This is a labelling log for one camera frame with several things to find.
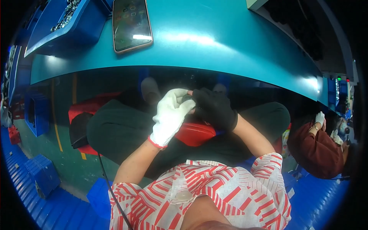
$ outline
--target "maroon jacket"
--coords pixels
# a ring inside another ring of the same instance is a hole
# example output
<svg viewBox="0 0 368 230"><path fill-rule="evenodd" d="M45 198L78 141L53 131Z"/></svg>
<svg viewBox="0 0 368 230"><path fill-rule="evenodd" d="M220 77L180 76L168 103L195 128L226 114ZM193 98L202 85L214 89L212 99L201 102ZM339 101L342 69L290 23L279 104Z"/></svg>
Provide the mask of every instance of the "maroon jacket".
<svg viewBox="0 0 368 230"><path fill-rule="evenodd" d="M294 159L307 172L321 179L331 179L342 172L344 159L341 147L326 132L308 132L314 122L309 122L289 136L287 146Z"/></svg>

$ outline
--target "white cotton glove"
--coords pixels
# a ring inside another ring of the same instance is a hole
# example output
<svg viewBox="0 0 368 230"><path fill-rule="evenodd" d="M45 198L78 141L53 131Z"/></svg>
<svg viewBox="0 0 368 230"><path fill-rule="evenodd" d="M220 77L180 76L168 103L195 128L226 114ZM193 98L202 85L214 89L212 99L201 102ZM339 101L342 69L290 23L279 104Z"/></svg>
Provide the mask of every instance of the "white cotton glove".
<svg viewBox="0 0 368 230"><path fill-rule="evenodd" d="M321 112L317 113L314 123L319 122L321 124L321 127L322 127L324 119L325 119L325 114L321 111Z"/></svg>
<svg viewBox="0 0 368 230"><path fill-rule="evenodd" d="M193 100L181 103L186 89L172 89L157 105L157 115L153 117L156 124L148 140L158 148L166 148L167 144L179 131L185 115L195 107Z"/></svg>
<svg viewBox="0 0 368 230"><path fill-rule="evenodd" d="M333 139L333 141L339 145L342 145L344 143L344 141L341 139L341 137L339 137L338 135L339 131L338 130L334 130L332 131L330 137Z"/></svg>

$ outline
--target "red glove cuff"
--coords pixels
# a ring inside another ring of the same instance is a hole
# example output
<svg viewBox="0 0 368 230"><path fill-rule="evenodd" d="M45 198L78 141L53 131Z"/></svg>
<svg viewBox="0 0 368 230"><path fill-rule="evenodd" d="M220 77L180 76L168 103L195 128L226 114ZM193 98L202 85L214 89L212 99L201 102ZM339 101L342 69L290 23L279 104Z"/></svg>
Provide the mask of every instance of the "red glove cuff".
<svg viewBox="0 0 368 230"><path fill-rule="evenodd" d="M159 146L158 144L154 143L149 136L148 136L148 140L153 144L154 147L159 148L161 150L163 150L167 147L167 145L166 146Z"/></svg>

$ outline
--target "forearm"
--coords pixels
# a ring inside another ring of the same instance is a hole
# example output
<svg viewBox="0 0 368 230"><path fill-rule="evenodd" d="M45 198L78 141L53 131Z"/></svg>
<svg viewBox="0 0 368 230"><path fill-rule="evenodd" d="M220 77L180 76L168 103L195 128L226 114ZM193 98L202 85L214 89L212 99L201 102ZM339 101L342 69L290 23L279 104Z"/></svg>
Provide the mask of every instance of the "forearm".
<svg viewBox="0 0 368 230"><path fill-rule="evenodd" d="M233 130L238 135L250 152L256 157L275 152L271 143L255 127L238 114L238 123Z"/></svg>
<svg viewBox="0 0 368 230"><path fill-rule="evenodd" d="M317 132L322 128L321 123L316 122L314 125L309 129L308 132L313 133L316 136Z"/></svg>
<svg viewBox="0 0 368 230"><path fill-rule="evenodd" d="M146 140L120 165L114 184L122 182L138 184L159 151L159 148Z"/></svg>

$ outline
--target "yellow floor line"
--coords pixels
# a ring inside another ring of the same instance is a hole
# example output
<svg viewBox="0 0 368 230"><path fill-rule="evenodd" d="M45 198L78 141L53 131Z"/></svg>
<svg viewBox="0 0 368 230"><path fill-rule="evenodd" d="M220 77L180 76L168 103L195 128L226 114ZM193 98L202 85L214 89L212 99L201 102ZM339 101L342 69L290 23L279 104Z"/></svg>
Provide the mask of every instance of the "yellow floor line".
<svg viewBox="0 0 368 230"><path fill-rule="evenodd" d="M76 104L77 103L77 73L74 73L73 74L73 89L72 89L72 100L73 100L73 104ZM82 155L82 159L83 160L87 160L86 158L86 154L85 153L82 153L81 152L81 155Z"/></svg>
<svg viewBox="0 0 368 230"><path fill-rule="evenodd" d="M51 83L51 107L52 107L52 116L54 118L54 125L55 125L55 133L56 133L56 138L57 138L57 142L59 143L59 148L60 151L63 151L63 148L61 147L61 142L60 142L60 138L59 138L59 132L57 131L57 124L56 124L56 115L55 115L55 80L52 79L52 83Z"/></svg>
<svg viewBox="0 0 368 230"><path fill-rule="evenodd" d="M82 155L82 159L83 159L83 160L87 160L87 158L86 158L86 154L85 154L85 153L81 153L81 155Z"/></svg>

